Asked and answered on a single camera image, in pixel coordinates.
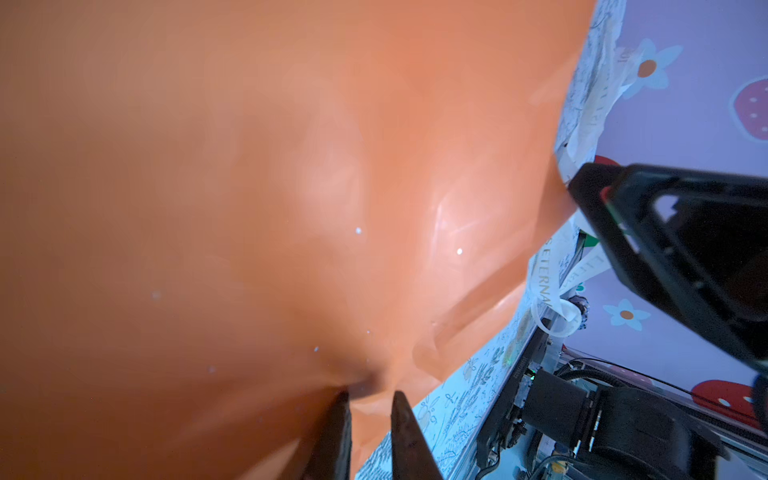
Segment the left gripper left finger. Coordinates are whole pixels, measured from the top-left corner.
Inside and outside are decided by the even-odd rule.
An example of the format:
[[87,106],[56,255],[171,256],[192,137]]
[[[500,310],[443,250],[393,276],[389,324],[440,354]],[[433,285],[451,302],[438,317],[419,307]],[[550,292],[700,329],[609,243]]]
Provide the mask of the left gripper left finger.
[[303,479],[351,479],[352,418],[349,393],[334,400],[312,454],[302,473]]

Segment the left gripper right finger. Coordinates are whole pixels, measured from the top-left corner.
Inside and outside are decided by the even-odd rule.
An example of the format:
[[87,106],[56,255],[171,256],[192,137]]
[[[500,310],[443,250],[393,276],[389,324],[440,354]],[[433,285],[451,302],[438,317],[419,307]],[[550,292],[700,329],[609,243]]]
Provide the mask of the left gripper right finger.
[[442,480],[418,421],[402,391],[391,409],[392,475],[394,480]]

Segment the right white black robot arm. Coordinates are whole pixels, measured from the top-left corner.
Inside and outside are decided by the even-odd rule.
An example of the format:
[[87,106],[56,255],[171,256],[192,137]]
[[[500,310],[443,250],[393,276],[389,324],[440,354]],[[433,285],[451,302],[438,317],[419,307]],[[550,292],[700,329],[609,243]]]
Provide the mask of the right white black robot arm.
[[[589,163],[568,187],[630,291],[756,373],[751,395],[767,425],[767,182],[760,177]],[[540,370],[522,407],[514,375],[482,435],[477,464],[529,425],[566,448],[591,479],[722,479],[733,457],[701,420],[648,390]]]

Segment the orange wrapping paper sheet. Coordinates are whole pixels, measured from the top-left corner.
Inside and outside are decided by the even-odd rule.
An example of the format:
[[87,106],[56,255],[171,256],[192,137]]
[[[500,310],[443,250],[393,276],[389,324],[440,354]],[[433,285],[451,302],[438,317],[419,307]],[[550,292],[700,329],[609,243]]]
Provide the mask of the orange wrapping paper sheet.
[[1,475],[359,469],[574,206],[591,1],[5,1]]

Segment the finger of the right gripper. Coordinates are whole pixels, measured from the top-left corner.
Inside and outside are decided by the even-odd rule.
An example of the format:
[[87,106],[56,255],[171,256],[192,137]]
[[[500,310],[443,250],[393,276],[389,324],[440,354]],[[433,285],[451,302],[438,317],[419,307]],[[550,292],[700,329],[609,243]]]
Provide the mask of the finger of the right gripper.
[[568,191],[625,286],[766,374],[766,179],[588,163]]

